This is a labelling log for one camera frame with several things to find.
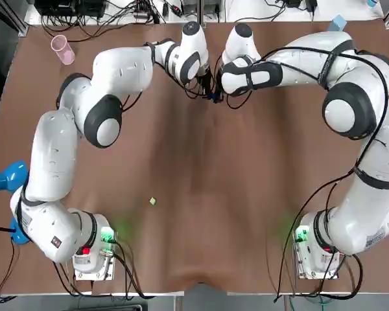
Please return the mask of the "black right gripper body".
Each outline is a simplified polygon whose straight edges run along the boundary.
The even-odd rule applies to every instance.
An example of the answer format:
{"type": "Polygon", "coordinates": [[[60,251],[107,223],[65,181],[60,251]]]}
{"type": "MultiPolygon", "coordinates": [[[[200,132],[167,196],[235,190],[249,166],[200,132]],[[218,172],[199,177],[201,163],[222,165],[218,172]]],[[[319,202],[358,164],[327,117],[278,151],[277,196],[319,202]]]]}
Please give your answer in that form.
{"type": "Polygon", "coordinates": [[[223,97],[225,94],[224,89],[222,87],[223,68],[224,68],[224,64],[222,63],[217,67],[217,72],[215,75],[215,96],[216,97],[223,97]]]}

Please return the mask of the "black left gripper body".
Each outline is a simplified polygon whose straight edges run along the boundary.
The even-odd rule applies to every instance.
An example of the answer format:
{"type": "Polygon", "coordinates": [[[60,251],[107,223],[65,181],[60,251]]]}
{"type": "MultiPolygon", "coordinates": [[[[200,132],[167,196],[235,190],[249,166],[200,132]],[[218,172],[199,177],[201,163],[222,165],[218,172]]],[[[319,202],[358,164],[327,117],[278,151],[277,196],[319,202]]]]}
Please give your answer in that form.
{"type": "Polygon", "coordinates": [[[204,97],[210,97],[212,95],[213,75],[210,70],[210,66],[201,66],[199,69],[199,85],[204,97]]]}

